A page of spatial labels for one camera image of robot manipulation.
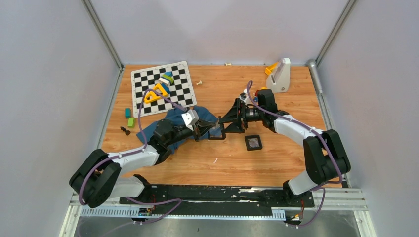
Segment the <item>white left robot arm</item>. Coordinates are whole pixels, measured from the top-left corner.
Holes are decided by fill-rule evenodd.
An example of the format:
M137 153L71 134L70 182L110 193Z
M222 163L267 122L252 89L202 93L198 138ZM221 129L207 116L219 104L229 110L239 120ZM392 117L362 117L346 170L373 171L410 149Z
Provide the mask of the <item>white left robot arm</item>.
M109 198L130 197L139 204L147 203L151 199L148 182L140 175L125 178L123 174L164 162L172 153L170 145L189 137L199 140L217 125L202 119L193 121L193 125L174 125L171 120L162 119L147 145L137 149L119 153L94 150L70 178L70 187L79 195L80 202L91 208Z

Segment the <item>black square frame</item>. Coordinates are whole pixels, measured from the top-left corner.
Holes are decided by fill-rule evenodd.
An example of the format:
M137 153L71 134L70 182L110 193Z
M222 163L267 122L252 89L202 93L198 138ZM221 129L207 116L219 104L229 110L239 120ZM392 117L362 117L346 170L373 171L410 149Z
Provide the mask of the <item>black square frame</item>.
M256 151L263 149L260 135L245 136L245 144L247 151Z

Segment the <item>blue shirt garment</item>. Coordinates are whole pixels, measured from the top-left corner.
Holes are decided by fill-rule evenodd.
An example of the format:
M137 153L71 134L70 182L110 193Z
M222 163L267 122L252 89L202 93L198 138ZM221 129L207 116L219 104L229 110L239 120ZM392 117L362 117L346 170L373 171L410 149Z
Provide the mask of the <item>blue shirt garment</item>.
M204 107L201 107L201 106L194 106L193 109L197 112L197 114L199 116L199 119L209 121L209 122L215 122L215 123L218 122L218 119L216 118L216 116L213 115L211 112L209 112L208 109L206 109ZM171 120L174 125L185 125L184 121L181 117L182 113L183 112L178 108L170 109L167 112L167 115L163 119ZM137 138L143 144L148 144L148 141L150 140L151 136L153 135L154 130L156 129L157 123L158 123L158 121L153 122L148 127L142 129L142 132L137 133L137 135L136 135ZM188 139L193 139L193 138L190 137L190 138L187 138L183 141L180 141L178 143L175 143L175 144L169 146L169 148L172 150L172 154L174 154L175 150L177 150L179 148L179 146L182 145Z

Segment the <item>round metal brooch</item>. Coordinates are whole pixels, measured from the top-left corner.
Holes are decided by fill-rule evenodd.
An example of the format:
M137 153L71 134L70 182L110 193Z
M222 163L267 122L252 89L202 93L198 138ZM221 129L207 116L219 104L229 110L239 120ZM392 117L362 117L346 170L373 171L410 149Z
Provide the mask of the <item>round metal brooch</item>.
M259 141L257 138L251 138L249 139L249 146L252 148L257 148L259 147Z

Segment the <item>black wire cube frame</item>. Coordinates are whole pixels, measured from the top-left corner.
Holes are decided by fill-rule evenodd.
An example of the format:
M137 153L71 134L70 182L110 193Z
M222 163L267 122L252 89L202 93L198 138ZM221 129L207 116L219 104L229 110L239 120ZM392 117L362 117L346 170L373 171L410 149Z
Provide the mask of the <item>black wire cube frame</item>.
M207 135L209 140L225 140L226 133L224 124L217 124L207 132Z

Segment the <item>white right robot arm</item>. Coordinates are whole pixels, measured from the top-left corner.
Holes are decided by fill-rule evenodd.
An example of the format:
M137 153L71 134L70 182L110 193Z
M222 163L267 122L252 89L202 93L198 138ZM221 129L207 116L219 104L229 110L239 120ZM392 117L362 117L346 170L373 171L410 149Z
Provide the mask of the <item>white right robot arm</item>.
M259 90L256 98L245 89L226 115L219 119L220 124L228 124L224 129L226 133L244 133L249 122L256 121L303 147L305 170L283 184L282 199L286 205L295 206L303 193L333 182L335 178L342 181L343 174L351 170L338 132L310 127L279 110L270 89Z

